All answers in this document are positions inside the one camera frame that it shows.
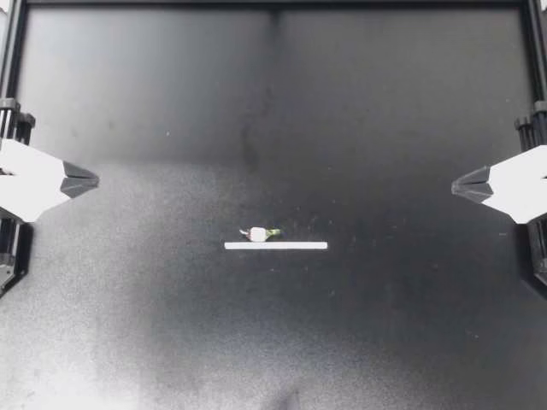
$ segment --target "black surface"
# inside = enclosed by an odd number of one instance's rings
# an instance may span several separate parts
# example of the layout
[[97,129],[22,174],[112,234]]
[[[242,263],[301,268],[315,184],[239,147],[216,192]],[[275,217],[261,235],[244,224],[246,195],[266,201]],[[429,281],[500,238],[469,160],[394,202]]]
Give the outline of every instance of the black surface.
[[[526,239],[450,193],[519,152],[516,10],[30,17],[32,145],[101,187],[0,301],[3,407],[547,406]],[[242,226],[330,249],[225,252]]]

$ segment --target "white bead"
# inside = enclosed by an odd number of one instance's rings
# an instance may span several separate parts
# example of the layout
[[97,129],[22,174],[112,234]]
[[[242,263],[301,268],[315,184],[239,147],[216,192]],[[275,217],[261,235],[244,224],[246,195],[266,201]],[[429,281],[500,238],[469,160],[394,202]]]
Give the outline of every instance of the white bead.
[[250,228],[249,240],[251,242],[266,242],[268,235],[264,228]]

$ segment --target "black metal frame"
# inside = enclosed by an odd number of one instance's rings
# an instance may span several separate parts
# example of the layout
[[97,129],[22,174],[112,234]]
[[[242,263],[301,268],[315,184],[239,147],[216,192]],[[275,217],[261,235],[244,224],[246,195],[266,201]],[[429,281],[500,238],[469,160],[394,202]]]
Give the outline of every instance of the black metal frame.
[[[73,5],[181,5],[192,7],[264,7],[282,9],[288,7],[513,7],[521,13],[532,94],[534,101],[547,100],[547,59],[539,0],[11,0],[8,23],[0,54],[0,101],[3,98],[16,98],[19,65],[25,37],[28,11],[33,6],[73,6]],[[547,223],[528,226],[532,249],[534,272],[547,284]]]

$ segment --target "small object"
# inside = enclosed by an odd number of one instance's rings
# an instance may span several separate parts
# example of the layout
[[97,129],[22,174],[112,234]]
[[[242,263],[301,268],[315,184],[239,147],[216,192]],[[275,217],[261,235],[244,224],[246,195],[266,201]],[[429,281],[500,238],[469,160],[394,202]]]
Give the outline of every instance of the small object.
[[240,229],[239,232],[251,242],[266,242],[269,238],[281,235],[280,229],[266,229],[252,227],[248,231]]
[[482,167],[452,183],[452,193],[526,224],[547,214],[547,145]]
[[224,242],[226,250],[327,250],[326,242]]

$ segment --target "white rectangular bar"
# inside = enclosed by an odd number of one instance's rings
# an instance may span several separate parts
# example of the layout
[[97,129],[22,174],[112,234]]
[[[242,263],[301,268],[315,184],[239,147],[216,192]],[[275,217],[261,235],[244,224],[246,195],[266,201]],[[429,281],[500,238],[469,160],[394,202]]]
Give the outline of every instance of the white rectangular bar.
[[325,250],[328,249],[326,242],[224,242],[224,249],[265,249],[265,250]]

